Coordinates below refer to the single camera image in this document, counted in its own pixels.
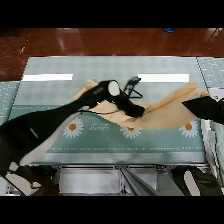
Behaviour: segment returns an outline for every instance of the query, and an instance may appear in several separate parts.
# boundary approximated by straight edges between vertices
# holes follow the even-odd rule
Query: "brown floor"
[[[0,29],[0,80],[20,80],[32,56],[164,55],[224,57],[220,28]]]

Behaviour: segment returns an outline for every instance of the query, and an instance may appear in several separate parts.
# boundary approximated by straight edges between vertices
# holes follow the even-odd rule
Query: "daisy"
[[[75,138],[76,136],[79,136],[80,134],[82,134],[82,130],[83,130],[83,122],[81,119],[79,119],[78,117],[76,117],[74,120],[72,120],[68,126],[64,129],[64,134],[66,136],[66,138]]]
[[[126,138],[135,138],[137,136],[139,136],[141,134],[140,130],[142,130],[142,128],[126,128],[126,127],[121,127],[120,131],[123,132],[123,135]]]
[[[186,124],[184,127],[179,128],[179,131],[182,131],[182,135],[188,138],[194,138],[197,136],[198,132],[198,124],[196,121],[191,121],[190,123]]]

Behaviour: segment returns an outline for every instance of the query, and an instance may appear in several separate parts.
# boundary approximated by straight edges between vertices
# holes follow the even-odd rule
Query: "beige cloth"
[[[74,100],[96,85],[95,82],[88,80],[86,86],[74,97]],[[135,102],[135,104],[145,108],[145,113],[140,118],[129,117],[123,111],[99,116],[129,128],[181,128],[196,118],[182,102],[198,98],[202,95],[208,95],[208,93],[199,92],[196,83],[189,82],[182,88],[171,92],[159,102]],[[98,113],[108,113],[116,110],[116,105],[108,101],[103,101],[91,109],[91,111]]]

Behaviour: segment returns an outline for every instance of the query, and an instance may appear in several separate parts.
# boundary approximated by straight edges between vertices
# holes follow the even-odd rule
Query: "yellow flower center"
[[[70,125],[69,125],[69,129],[70,129],[71,131],[74,131],[74,130],[76,129],[76,124],[70,124]]]
[[[185,125],[185,128],[186,128],[187,130],[192,130],[192,125],[191,125],[191,124],[186,124],[186,125]]]

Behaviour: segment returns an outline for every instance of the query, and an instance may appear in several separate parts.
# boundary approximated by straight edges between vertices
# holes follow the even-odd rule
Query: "wire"
[[[89,112],[89,113],[93,113],[93,114],[99,114],[99,115],[107,115],[107,114],[113,114],[113,113],[116,113],[120,110],[115,110],[113,112],[109,112],[109,113],[97,113],[97,112],[94,112],[94,111],[90,111],[90,110],[78,110],[78,112]]]

